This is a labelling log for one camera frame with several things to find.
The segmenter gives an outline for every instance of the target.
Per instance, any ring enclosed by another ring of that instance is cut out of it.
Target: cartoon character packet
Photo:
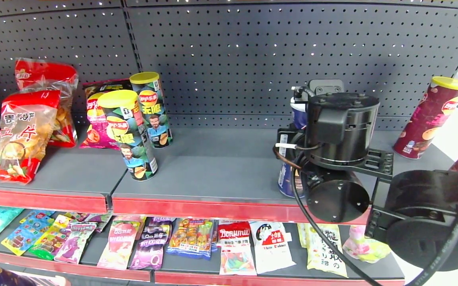
[[[213,221],[208,219],[181,218],[169,241],[166,252],[195,259],[211,258]]]
[[[256,276],[248,222],[218,222],[220,275]]]
[[[54,219],[43,213],[35,213],[12,232],[1,244],[17,256],[21,256],[46,232]]]
[[[82,252],[96,228],[96,222],[71,222],[67,228],[67,239],[58,250],[54,260],[79,264]]]

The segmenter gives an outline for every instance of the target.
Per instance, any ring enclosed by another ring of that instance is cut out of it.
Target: lay's can
[[[154,148],[169,146],[173,134],[169,126],[169,118],[165,112],[160,75],[156,72],[142,72],[129,78],[132,89],[138,93],[138,102],[144,114],[147,135]]]

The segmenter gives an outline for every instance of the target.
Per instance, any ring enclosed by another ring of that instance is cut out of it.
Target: gummy candy bag
[[[391,249],[386,244],[365,237],[365,226],[351,226],[349,238],[342,246],[349,256],[368,263],[376,263],[386,257]]]

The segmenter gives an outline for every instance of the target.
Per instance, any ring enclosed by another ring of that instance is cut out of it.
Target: shelf surface
[[[289,249],[291,250],[291,255],[296,265],[260,274],[258,277],[251,277],[253,279],[252,285],[265,285],[267,281],[270,281],[270,278],[272,278],[271,281],[274,285],[291,285],[291,283],[294,284],[299,281],[301,282],[301,285],[319,285],[320,281],[326,279],[336,279],[331,281],[332,285],[340,285],[338,283],[341,283],[342,285],[350,285],[351,282],[355,283],[355,285],[362,283],[361,278],[349,267],[347,267],[347,275],[349,279],[320,270],[307,270],[307,250],[300,246],[296,225],[293,223],[285,223],[285,229],[287,232],[291,233],[292,241],[289,242]],[[340,226],[340,236],[342,243],[344,243],[349,237],[349,226]],[[253,248],[252,255],[254,257],[254,261],[256,261],[256,255]],[[358,268],[363,270],[370,277],[382,280],[382,284],[404,284],[404,274],[391,254],[375,264],[362,262],[351,257],[349,257],[349,259],[351,259]],[[190,284],[191,281],[192,284],[195,284],[195,281],[191,279],[197,278],[198,283],[201,284],[195,285],[238,285],[241,284],[237,283],[238,280],[247,278],[246,276],[218,275],[219,270],[220,250],[218,252],[212,252],[211,259],[209,261],[205,259],[190,259],[165,254],[162,269],[155,271],[155,282],[160,284]]]
[[[86,275],[93,277],[108,277],[114,279],[125,279],[125,280],[138,280],[138,281],[150,281],[150,272],[145,270],[113,270],[96,267],[100,255],[107,244],[107,237],[109,236],[109,226],[101,233],[94,233],[91,236],[84,253],[82,254],[80,264],[71,264],[64,262],[49,261],[39,259],[35,255],[24,252],[21,257],[14,255],[8,248],[3,246],[1,242],[9,234],[13,232],[18,226],[19,221],[23,219],[30,210],[24,210],[19,216],[17,216],[1,233],[0,233],[0,263],[11,263],[15,266],[25,268],[35,268],[48,271],[64,272],[76,275]]]
[[[125,174],[113,192],[117,214],[307,222],[294,199],[278,191],[281,161],[272,147],[276,130],[175,128],[170,147],[153,150],[158,173],[149,181]],[[375,131],[371,147],[390,151],[399,132]],[[431,146],[420,160],[395,156],[394,174],[449,168]],[[375,178],[358,174],[369,192]],[[365,224],[363,215],[348,224]]]
[[[106,197],[125,174],[121,155],[111,149],[48,147],[31,183],[0,182],[0,206],[86,213],[107,212]]]

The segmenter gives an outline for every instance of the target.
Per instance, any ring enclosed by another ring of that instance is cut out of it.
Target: potato chip bag
[[[77,89],[79,81],[75,69],[68,64],[17,58],[15,79],[20,92],[60,91],[60,105],[49,144],[69,148],[77,145],[77,133],[71,111],[73,92]]]
[[[45,156],[60,91],[16,93],[2,102],[0,180],[27,184]]]

